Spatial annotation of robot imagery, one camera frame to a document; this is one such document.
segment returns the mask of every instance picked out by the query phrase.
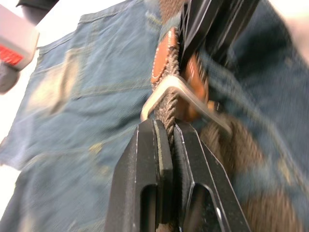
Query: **black plastic tool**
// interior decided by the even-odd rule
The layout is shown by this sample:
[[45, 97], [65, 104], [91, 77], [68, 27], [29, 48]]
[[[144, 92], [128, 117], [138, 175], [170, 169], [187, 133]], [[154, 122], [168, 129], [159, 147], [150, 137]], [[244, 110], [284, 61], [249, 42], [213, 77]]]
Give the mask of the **black plastic tool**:
[[178, 225], [183, 232], [249, 232], [249, 226], [221, 163], [195, 129], [178, 122], [173, 160]]
[[259, 0], [189, 0], [180, 25], [180, 69], [201, 46], [219, 64], [226, 64], [229, 46], [247, 26]]
[[155, 232], [177, 212], [182, 232], [249, 232], [223, 166], [197, 132], [177, 122], [174, 138], [172, 159], [162, 122], [138, 125], [114, 171], [104, 231]]
[[161, 121], [140, 123], [113, 174], [105, 232], [154, 232], [172, 210], [173, 169]]

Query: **denim fabric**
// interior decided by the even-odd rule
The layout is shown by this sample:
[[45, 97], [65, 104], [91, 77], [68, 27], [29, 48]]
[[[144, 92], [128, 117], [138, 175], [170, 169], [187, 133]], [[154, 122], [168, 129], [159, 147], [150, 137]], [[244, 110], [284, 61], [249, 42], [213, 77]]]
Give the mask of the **denim fabric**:
[[[40, 48], [0, 162], [22, 172], [0, 231], [102, 231], [112, 172], [151, 94], [161, 26], [158, 3], [128, 0], [81, 17]], [[266, 1], [229, 52], [229, 67], [201, 49], [211, 98], [240, 119], [265, 162], [231, 180], [240, 203], [283, 189], [309, 230], [309, 70]]]
[[211, 98], [242, 121], [264, 153], [231, 180], [240, 203], [283, 190], [309, 230], [309, 68], [279, 17], [261, 1], [229, 51], [229, 67], [201, 50]]
[[0, 163], [21, 169], [0, 231], [102, 231], [113, 169], [152, 93], [157, 1], [83, 15], [40, 56]]

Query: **red label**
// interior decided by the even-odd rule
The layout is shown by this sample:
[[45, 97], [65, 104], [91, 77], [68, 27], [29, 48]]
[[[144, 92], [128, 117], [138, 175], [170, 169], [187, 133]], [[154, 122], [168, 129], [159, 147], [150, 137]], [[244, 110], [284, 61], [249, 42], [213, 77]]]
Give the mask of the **red label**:
[[0, 60], [11, 65], [18, 64], [23, 59], [21, 54], [0, 44]]

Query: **white surface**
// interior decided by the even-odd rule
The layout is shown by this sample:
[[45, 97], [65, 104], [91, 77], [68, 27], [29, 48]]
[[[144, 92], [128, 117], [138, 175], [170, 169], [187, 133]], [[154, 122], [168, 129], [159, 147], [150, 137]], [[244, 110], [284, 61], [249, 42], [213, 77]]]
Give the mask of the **white surface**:
[[[38, 46], [47, 45], [74, 31], [81, 15], [98, 12], [122, 1], [60, 0], [36, 27], [41, 33]], [[0, 4], [22, 16], [21, 9], [15, 8], [16, 3], [16, 0], [0, 0]], [[298, 50], [309, 63], [309, 1], [271, 0], [271, 3], [284, 18]], [[24, 96], [30, 74], [35, 69], [37, 56], [38, 52], [36, 52], [33, 61], [22, 71], [16, 86], [6, 95], [0, 96], [0, 141], [9, 132]], [[0, 167], [0, 217], [11, 197], [18, 173], [12, 168]]]

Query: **brown leather tip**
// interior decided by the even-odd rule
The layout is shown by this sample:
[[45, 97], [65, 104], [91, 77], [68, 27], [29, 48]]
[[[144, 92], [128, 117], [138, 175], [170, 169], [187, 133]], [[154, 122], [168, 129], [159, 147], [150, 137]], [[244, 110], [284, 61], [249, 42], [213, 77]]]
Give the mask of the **brown leather tip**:
[[177, 30], [171, 28], [156, 49], [151, 83], [155, 83], [161, 78], [168, 63], [170, 48], [177, 46], [177, 43]]

